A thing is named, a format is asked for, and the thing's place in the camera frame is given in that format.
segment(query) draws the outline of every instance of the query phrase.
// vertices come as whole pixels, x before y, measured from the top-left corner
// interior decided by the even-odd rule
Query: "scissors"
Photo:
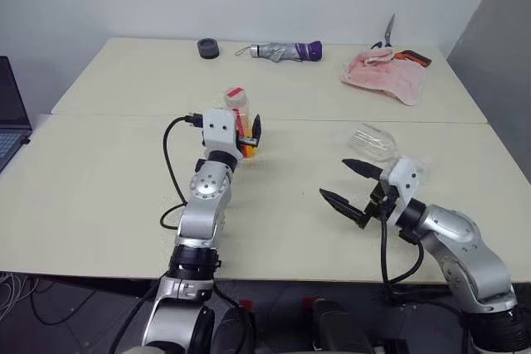
[[[391,30],[392,30],[392,24],[395,22],[395,15],[393,14],[391,19],[389,20],[389,23],[387,24],[387,29],[385,30],[385,35],[383,35],[383,38],[385,40],[385,45],[383,44],[383,41],[378,41],[373,44],[371,49],[377,47],[378,49],[381,49],[383,46],[385,47],[391,47]]]

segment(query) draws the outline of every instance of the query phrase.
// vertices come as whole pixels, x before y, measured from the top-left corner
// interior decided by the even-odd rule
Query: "white wall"
[[[0,54],[46,112],[110,36],[396,44],[447,55],[480,0],[0,0]]]

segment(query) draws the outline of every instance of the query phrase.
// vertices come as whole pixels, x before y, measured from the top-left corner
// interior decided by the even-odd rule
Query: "black tape roll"
[[[219,56],[219,47],[217,47],[217,41],[216,39],[212,39],[210,37],[206,37],[205,39],[198,41],[197,49],[199,50],[199,55],[208,60]]]

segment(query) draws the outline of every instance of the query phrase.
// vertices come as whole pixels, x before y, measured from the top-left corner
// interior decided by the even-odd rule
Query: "scissor blade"
[[[393,14],[391,19],[389,20],[389,23],[387,24],[387,29],[385,30],[385,42],[386,44],[391,44],[391,31],[392,31],[392,24],[395,22],[395,15]]]

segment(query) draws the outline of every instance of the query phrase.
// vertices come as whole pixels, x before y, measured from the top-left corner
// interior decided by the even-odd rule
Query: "white table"
[[[176,115],[220,103],[232,86],[246,89],[254,112],[269,119],[486,123],[485,116],[434,47],[413,50],[433,60],[419,105],[339,81],[366,46],[324,45],[320,62],[234,56],[248,43],[220,42],[203,60],[195,41],[110,39],[65,93],[54,114]]]
[[[168,116],[52,115],[0,174],[0,269],[38,274],[156,278],[174,231],[158,225],[177,198],[161,137]],[[363,206],[375,182],[340,163],[350,122],[264,122],[257,159],[236,171],[222,236],[220,278],[378,281],[379,227],[361,231],[320,196]],[[417,198],[472,217],[513,281],[531,281],[531,188],[487,124],[380,123],[402,153],[431,164]],[[188,185],[201,132],[175,128],[170,152]],[[392,233],[392,274],[417,250]],[[442,281],[431,256],[412,278]]]

